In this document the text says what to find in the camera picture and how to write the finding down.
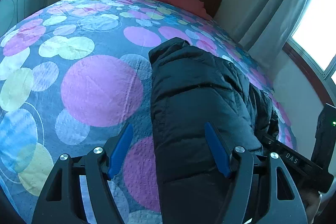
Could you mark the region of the person's right hand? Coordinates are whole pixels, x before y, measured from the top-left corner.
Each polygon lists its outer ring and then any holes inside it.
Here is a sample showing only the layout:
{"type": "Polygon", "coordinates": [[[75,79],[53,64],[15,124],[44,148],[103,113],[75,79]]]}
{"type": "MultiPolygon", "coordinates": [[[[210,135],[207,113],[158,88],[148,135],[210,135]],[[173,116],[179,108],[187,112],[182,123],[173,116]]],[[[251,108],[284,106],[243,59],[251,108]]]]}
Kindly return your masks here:
{"type": "Polygon", "coordinates": [[[321,204],[321,194],[313,189],[300,189],[299,194],[305,208],[307,223],[311,224],[321,204]]]}

